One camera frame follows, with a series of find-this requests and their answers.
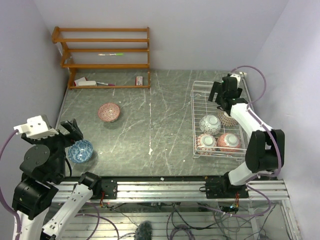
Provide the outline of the blue swirl pattern bowl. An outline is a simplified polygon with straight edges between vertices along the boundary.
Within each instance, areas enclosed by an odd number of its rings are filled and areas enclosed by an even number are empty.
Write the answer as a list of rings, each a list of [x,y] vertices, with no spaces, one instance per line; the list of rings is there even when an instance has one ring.
[[[68,149],[68,159],[73,163],[85,163],[93,155],[94,148],[90,141],[88,140],[79,140],[76,141]]]

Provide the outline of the brown flower grid bowl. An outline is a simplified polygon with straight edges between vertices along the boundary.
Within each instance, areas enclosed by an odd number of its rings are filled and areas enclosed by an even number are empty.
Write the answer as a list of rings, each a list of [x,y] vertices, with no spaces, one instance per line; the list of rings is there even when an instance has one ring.
[[[217,117],[220,120],[221,124],[225,127],[233,127],[238,124],[238,122],[229,116],[225,111],[219,110],[217,113]]]

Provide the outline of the black leaf pattern bowl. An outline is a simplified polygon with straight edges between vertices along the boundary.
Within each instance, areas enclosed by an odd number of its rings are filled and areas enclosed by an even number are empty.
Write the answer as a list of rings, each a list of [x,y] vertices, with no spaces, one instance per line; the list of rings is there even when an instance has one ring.
[[[203,133],[215,136],[221,130],[221,121],[215,115],[206,115],[200,120],[199,128]]]

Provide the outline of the red drop pattern bowl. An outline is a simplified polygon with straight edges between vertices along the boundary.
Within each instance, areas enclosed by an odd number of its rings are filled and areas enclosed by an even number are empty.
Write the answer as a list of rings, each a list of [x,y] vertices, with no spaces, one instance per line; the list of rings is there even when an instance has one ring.
[[[121,113],[120,107],[112,102],[108,102],[103,104],[99,109],[98,109],[98,117],[107,123],[112,123],[116,121]]]

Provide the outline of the red diamond pattern bowl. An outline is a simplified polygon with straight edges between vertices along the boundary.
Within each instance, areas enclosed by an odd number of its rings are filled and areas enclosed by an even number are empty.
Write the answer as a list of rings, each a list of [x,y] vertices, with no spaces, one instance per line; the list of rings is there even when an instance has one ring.
[[[218,137],[217,146],[222,152],[239,152],[241,142],[235,134],[224,133]]]

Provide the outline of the white bowl red diamond outside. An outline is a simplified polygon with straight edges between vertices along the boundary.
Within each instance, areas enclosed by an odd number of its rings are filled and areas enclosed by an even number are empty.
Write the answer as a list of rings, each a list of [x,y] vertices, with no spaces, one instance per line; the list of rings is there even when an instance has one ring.
[[[195,139],[195,152],[199,155],[212,156],[217,147],[217,140],[208,133],[203,133]]]

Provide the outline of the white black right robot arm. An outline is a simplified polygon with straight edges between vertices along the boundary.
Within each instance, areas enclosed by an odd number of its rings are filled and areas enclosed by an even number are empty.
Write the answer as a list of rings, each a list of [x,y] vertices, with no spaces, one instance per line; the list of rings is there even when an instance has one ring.
[[[228,181],[220,186],[226,198],[238,192],[238,186],[260,177],[276,177],[284,165],[285,133],[273,129],[254,113],[251,103],[241,97],[241,77],[237,74],[224,76],[215,81],[208,101],[215,102],[218,109],[235,119],[249,137],[245,161],[227,174]]]

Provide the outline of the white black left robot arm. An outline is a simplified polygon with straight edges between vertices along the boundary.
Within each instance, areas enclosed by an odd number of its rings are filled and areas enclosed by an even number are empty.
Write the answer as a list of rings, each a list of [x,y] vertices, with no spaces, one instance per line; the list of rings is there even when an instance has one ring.
[[[82,206],[102,193],[101,177],[91,172],[82,174],[60,210],[44,223],[58,185],[66,178],[66,148],[84,138],[75,119],[60,124],[68,134],[51,127],[46,115],[28,118],[13,128],[15,134],[32,145],[19,166],[22,178],[12,200],[16,240],[61,239]]]

